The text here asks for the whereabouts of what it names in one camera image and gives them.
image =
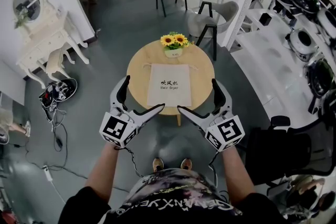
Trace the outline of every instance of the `white vanity table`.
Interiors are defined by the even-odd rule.
[[[49,54],[62,48],[65,43],[75,50],[84,63],[89,63],[89,59],[83,55],[77,44],[81,44],[85,48],[88,45],[82,41],[67,12],[60,14],[47,0],[13,0],[16,16],[19,13],[18,9],[22,8],[22,4],[28,7],[30,18],[23,26],[19,27],[24,38],[24,46],[19,52],[16,64],[30,78],[38,81],[42,88],[45,88],[44,82],[32,71],[38,67],[46,71],[43,63],[48,59]]]

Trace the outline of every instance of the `black mesh chair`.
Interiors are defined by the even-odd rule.
[[[327,127],[323,118],[298,129],[275,130],[289,126],[289,118],[273,117],[268,130],[254,129],[246,148],[246,169],[255,185],[268,184],[284,176],[328,176],[336,164],[335,124]]]

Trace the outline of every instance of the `round wooden table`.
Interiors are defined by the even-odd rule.
[[[190,88],[193,110],[200,106],[212,91],[211,80],[215,78],[214,67],[206,53],[196,45],[190,45],[183,49],[183,54],[177,58],[168,58],[164,54],[163,45],[159,40],[151,42],[136,52],[131,59],[127,75],[131,76],[128,88],[134,99],[144,108],[147,105],[149,79],[151,67],[144,66],[145,63],[162,63],[168,65],[185,64],[195,68],[190,68]],[[177,123],[181,125],[181,115],[177,108],[165,107],[161,115],[176,115]]]

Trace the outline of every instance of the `power strip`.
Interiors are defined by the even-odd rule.
[[[43,168],[43,170],[44,170],[44,173],[46,174],[47,180],[48,180],[49,182],[52,182],[52,176],[51,176],[51,173],[50,173],[50,171],[49,171],[48,165],[45,165],[45,166],[43,166],[42,168]]]

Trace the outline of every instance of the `stool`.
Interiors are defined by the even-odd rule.
[[[72,61],[72,59],[70,58],[68,51],[64,48],[60,48],[51,52],[48,58],[46,73],[48,74],[48,77],[52,80],[59,81],[59,79],[53,76],[53,73],[56,73],[57,71],[70,79],[69,75],[64,70],[64,65],[62,64],[63,55],[66,55],[68,57],[70,63],[75,63],[75,61]]]

